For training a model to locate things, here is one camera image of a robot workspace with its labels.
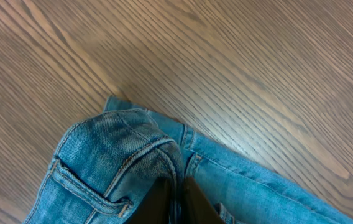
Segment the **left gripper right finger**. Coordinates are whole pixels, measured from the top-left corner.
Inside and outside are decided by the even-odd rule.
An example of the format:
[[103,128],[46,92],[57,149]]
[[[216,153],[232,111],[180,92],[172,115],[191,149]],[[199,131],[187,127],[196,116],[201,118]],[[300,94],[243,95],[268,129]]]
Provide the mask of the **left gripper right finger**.
[[224,224],[224,221],[192,177],[187,177],[183,181],[182,209],[183,223]]

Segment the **light blue denim jeans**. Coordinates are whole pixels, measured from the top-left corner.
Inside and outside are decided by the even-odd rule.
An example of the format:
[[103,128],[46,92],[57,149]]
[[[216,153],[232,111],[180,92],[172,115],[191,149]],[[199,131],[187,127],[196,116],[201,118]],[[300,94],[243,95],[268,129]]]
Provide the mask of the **light blue denim jeans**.
[[169,180],[168,223],[183,223],[194,178],[224,223],[350,223],[295,183],[193,128],[112,96],[61,138],[26,223],[126,223],[155,180]]

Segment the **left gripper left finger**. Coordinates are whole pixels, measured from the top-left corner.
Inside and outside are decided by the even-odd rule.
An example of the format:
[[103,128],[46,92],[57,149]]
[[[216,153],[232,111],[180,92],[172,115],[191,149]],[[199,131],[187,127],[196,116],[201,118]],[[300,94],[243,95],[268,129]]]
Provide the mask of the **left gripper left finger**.
[[167,224],[170,219],[170,192],[169,180],[157,178],[126,224]]

